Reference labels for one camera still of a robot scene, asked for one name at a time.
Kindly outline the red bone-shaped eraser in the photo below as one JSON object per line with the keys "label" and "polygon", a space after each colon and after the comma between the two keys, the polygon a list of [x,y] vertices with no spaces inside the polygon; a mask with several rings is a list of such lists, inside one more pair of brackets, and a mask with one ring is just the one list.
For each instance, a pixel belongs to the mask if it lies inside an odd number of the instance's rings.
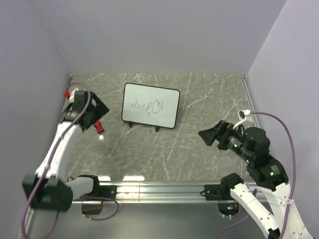
{"label": "red bone-shaped eraser", "polygon": [[94,127],[95,127],[97,133],[103,133],[104,132],[104,128],[102,127],[102,125],[101,125],[99,120],[94,123]]}

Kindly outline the small white whiteboard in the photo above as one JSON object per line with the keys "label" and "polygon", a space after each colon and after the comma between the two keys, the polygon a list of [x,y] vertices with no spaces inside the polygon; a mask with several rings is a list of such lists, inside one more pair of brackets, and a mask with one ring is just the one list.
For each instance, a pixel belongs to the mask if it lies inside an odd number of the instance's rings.
{"label": "small white whiteboard", "polygon": [[175,128],[179,100],[177,89],[126,83],[121,118],[126,122]]}

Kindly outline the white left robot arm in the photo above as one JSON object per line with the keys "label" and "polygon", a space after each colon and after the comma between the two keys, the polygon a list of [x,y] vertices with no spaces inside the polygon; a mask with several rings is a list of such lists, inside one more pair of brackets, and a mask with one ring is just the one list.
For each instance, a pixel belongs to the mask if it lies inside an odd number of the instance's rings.
{"label": "white left robot arm", "polygon": [[87,197],[96,200],[101,194],[95,175],[80,175],[64,182],[66,167],[81,135],[109,112],[93,93],[66,93],[71,101],[62,112],[52,145],[33,175],[25,175],[22,187],[28,206],[36,210],[66,212],[74,200]]}

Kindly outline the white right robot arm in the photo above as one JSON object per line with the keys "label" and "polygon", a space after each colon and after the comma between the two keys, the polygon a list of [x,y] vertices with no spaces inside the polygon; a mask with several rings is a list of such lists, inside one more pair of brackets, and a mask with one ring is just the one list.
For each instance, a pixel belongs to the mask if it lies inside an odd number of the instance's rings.
{"label": "white right robot arm", "polygon": [[256,189],[264,194],[270,209],[262,205],[236,173],[220,180],[220,195],[237,201],[258,225],[264,238],[312,238],[291,198],[293,189],[286,171],[281,162],[270,154],[270,140],[263,129],[236,129],[233,124],[221,120],[198,134],[206,145],[211,146],[217,141],[219,150],[230,150],[246,162],[248,174]]}

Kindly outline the aluminium right side rail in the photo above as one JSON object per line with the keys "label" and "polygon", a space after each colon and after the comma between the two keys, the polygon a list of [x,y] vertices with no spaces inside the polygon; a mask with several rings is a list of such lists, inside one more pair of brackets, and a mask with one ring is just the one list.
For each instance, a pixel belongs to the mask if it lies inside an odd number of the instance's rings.
{"label": "aluminium right side rail", "polygon": [[[242,83],[243,83],[243,87],[244,87],[244,90],[245,90],[245,94],[247,96],[247,99],[248,99],[248,103],[249,103],[249,107],[250,107],[250,110],[251,111],[254,111],[254,105],[253,105],[253,101],[252,101],[252,98],[251,98],[251,95],[250,95],[250,92],[249,92],[249,88],[248,88],[248,85],[247,85],[247,75],[241,75],[242,76]],[[253,123],[256,127],[260,127],[260,124],[259,124],[259,121],[258,121],[258,118],[256,115],[252,115],[252,119],[253,119]]]}

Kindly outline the aluminium rail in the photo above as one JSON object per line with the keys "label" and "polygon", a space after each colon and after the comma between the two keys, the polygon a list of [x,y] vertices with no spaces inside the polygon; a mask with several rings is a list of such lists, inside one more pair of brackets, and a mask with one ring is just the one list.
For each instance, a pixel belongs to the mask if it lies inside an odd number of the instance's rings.
{"label": "aluminium rail", "polygon": [[[244,90],[245,90],[245,94],[247,96],[247,99],[248,99],[248,103],[249,103],[249,107],[250,107],[250,110],[251,111],[254,111],[254,105],[253,105],[253,101],[252,101],[252,98],[251,98],[251,95],[250,95],[250,92],[249,92],[249,88],[248,88],[248,85],[247,85],[247,75],[241,75],[242,76],[242,83],[243,83],[243,87],[244,87]],[[258,121],[258,118],[256,115],[252,115],[252,119],[253,119],[253,123],[256,127],[260,127],[260,124],[259,124],[259,121]]]}
{"label": "aluminium rail", "polygon": [[120,204],[173,204],[173,203],[213,203],[232,202],[206,201],[200,195],[206,184],[219,184],[218,181],[167,181],[167,182],[101,182],[100,185],[116,185],[116,201]]}

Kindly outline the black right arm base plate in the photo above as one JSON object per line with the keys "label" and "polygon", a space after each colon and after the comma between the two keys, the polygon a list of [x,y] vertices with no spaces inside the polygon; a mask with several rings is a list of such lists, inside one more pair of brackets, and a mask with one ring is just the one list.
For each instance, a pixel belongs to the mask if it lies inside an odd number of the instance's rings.
{"label": "black right arm base plate", "polygon": [[204,197],[206,201],[232,200],[229,189],[221,184],[204,185],[204,190],[200,192],[200,195]]}

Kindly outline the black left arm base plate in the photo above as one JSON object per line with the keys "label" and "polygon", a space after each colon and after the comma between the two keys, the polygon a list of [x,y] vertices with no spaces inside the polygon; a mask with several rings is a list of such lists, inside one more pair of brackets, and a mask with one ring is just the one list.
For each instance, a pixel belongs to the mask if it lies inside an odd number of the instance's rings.
{"label": "black left arm base plate", "polygon": [[117,194],[116,185],[100,185],[97,196],[115,200],[116,194]]}

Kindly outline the aluminium front rail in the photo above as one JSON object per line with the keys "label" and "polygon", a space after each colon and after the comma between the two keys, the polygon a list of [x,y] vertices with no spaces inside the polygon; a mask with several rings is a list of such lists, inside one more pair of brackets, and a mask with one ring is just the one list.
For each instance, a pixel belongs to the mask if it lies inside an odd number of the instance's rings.
{"label": "aluminium front rail", "polygon": [[173,203],[213,203],[232,202],[206,201],[200,195],[206,184],[219,184],[218,181],[167,181],[167,182],[101,182],[100,185],[116,185],[116,201],[120,204],[173,204]]}

